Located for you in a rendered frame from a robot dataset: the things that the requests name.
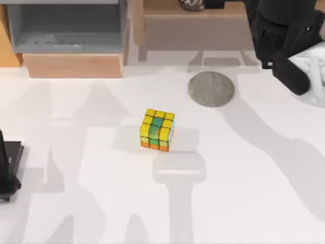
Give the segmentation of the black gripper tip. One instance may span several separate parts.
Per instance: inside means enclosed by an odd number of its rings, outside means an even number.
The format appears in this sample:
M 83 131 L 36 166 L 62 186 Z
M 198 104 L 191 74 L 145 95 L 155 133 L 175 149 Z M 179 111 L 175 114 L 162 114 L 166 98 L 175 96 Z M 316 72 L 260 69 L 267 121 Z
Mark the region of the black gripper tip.
M 17 177 L 24 146 L 21 141 L 5 141 L 0 130 L 0 202 L 9 202 L 21 189 Z

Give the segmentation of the dark speckled round object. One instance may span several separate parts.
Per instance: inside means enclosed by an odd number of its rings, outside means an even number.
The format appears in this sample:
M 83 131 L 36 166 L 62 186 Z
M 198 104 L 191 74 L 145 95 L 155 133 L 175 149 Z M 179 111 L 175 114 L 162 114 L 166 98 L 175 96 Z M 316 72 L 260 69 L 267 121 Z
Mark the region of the dark speckled round object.
M 186 11 L 202 11 L 205 9 L 203 0 L 179 0 L 179 5 Z

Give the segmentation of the round grey coaster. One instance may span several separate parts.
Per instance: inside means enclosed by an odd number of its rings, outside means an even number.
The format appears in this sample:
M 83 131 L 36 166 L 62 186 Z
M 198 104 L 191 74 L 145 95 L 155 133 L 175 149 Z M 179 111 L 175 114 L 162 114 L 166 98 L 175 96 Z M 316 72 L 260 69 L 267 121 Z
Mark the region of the round grey coaster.
M 190 79 L 188 93 L 196 103 L 215 108 L 231 101 L 235 95 L 235 86 L 232 80 L 222 73 L 204 71 Z

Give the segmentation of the pale wooden open shelf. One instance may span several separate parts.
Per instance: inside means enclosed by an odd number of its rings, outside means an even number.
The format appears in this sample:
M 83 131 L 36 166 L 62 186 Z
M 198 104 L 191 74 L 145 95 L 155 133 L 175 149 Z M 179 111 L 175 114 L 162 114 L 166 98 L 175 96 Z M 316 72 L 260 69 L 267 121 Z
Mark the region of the pale wooden open shelf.
M 138 59 L 148 51 L 252 51 L 244 4 L 224 9 L 183 10 L 178 0 L 130 0 Z

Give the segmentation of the black object on shelf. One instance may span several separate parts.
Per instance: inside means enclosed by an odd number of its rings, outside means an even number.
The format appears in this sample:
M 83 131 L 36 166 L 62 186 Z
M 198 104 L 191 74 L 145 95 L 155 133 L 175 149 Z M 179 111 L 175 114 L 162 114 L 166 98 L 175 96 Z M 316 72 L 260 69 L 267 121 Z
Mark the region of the black object on shelf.
M 225 0 L 204 0 L 205 9 L 223 9 Z

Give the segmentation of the yellow and green puzzle cube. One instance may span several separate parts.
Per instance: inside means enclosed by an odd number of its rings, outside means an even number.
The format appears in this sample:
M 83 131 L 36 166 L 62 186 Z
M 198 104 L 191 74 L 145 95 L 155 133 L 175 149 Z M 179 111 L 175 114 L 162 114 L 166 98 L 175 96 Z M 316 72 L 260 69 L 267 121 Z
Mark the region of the yellow and green puzzle cube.
M 174 127 L 174 113 L 147 109 L 139 130 L 140 145 L 168 152 L 174 134 Z

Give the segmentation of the wooden cupboard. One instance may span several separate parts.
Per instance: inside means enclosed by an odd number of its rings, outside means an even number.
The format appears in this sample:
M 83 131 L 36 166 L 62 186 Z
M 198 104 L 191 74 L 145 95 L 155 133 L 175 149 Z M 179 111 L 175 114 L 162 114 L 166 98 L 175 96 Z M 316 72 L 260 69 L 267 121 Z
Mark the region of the wooden cupboard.
M 7 7 L 0 4 L 0 68 L 21 67 L 22 62 L 22 54 L 13 52 Z

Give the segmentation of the pale wooden drawer front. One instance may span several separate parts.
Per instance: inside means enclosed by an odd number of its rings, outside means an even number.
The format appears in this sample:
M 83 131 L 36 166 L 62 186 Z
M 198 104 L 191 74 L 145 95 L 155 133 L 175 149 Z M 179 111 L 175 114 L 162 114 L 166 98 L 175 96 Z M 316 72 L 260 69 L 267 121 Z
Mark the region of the pale wooden drawer front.
M 121 78 L 123 54 L 24 53 L 31 78 Z

